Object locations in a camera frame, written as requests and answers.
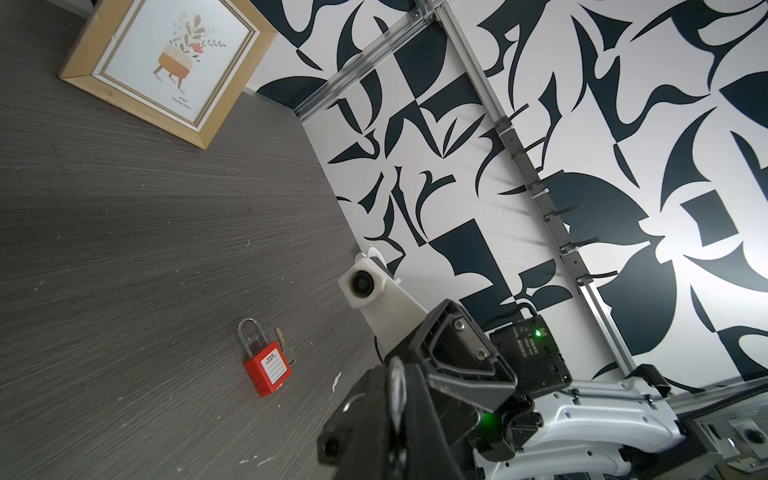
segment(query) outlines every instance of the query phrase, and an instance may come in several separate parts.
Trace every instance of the padlock body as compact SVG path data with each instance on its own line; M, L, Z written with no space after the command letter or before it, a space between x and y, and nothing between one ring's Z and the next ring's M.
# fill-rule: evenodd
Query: padlock body
M272 342L243 365L259 395L272 395L293 373L277 342Z

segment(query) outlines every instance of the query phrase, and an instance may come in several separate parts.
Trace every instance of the padlock shackle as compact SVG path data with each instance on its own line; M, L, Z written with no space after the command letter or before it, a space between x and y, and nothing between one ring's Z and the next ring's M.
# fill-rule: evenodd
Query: padlock shackle
M237 325L237 335L240 336L240 341L243 342L243 346L245 347L245 351L248 352L249 358L253 358L253 353L250 351L248 342L245 340L245 335L243 335L243 324L245 322L253 322L256 325L257 329L259 329L259 333L261 333L261 338L264 340L264 344L262 345L261 348L266 348L266 346L269 345L270 343L269 341L267 341L266 335L264 334L264 330L261 329L261 325L259 325L259 323L256 320L252 318L242 319L240 323Z

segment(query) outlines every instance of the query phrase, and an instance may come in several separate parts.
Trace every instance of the wooden picture frame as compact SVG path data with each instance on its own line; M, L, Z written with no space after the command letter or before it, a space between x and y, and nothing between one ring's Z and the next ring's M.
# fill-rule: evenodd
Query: wooden picture frame
M59 77L179 138L200 148L208 148L224 118L229 114L243 91L243 87L276 37L277 31L249 0L207 1L219 2L244 26L239 30L242 39L238 37L237 41L231 42L232 45L228 50L220 48L220 46L226 48L226 43L217 41L216 38L208 38L208 34L218 32L218 28L205 28L204 25L200 24L200 15L187 16L187 13L181 12L176 20L170 20L174 25L172 33L156 33L157 29L155 29L144 35L145 32L132 30L141 26L142 17L139 15L152 18L152 21L155 22L154 18L157 15L151 16L149 13L152 12L151 8L171 8L168 7L170 5L169 0L101 0L74 47L70 50ZM153 7L153 2L167 3ZM175 2L178 5L185 4L185 0L175 0ZM225 12L219 5L212 3L209 5L211 8L218 8L218 12ZM224 34L231 36L231 30L231 28L225 28ZM192 36L195 38L200 38L202 35L202 39L192 40L187 32L190 35L194 34ZM144 72L145 68L142 68L141 75L154 74L156 81L160 82L156 85L160 86L153 87L147 83L146 85L149 86L142 91L141 88L135 88L131 84L123 83L120 78L109 75L108 68L113 68L111 65L117 65L114 68L121 68L121 71L129 72L123 73L123 76L139 75L134 73L138 70L134 69L132 65L126 66L127 60L130 63L138 51L130 42L122 43L127 35L138 38L139 43L149 42L150 40L145 41L145 38L152 37L154 43L151 44L151 50L144 48L143 44L139 47L144 48L140 51L147 52L146 55L141 56L141 64L146 65L148 61L151 61L157 66L157 69L152 72L150 68L148 72ZM158 45L157 39L160 36L163 37L162 45L165 46L159 47L161 51L158 51L155 46ZM168 37L170 37L170 41L166 43L165 40ZM225 65L225 68L221 72L213 68L198 68L194 71L192 69L196 65L194 62L200 61L199 57L204 57L204 51L227 51L226 55L221 55L221 58L217 60L220 69L224 68L222 65ZM118 60L114 60L115 58L122 59L122 64L119 65ZM208 85L213 85L213 89L210 90L210 93L205 88L200 89L202 93L197 98L196 114L195 111L190 114L185 114L184 111L180 113L180 107L169 104L169 98L172 98L181 107L189 109L179 100L180 98L182 101L188 102L182 96L182 94L186 95L182 91L182 81L190 73L193 74L197 71L201 72L198 77L205 76L204 80L208 82ZM218 82L212 83L215 82L219 73L221 75ZM142 77L141 81L152 82L155 80L146 80ZM177 97L168 93L175 91L173 89L176 87L176 83L178 83L177 88L180 92Z

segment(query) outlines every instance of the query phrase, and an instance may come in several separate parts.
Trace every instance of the text on padlock label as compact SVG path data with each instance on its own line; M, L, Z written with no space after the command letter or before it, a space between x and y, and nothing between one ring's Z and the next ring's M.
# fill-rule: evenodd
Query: text on padlock label
M277 352L277 349L272 350L269 355L265 356L261 360L261 366L264 367L266 376L270 377L270 382L274 385L280 377L285 375L288 371L283 357Z

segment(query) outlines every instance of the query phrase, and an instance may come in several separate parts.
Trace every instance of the key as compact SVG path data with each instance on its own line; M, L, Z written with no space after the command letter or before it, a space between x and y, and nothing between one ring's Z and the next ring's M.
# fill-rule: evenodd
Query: key
M283 355L286 357L288 365L293 364L293 362L296 360L296 354L293 351L293 347L288 346L288 342L286 342L286 340L283 338L283 332L279 327L275 329L275 332L277 333L277 339L280 341L280 349L283 351Z

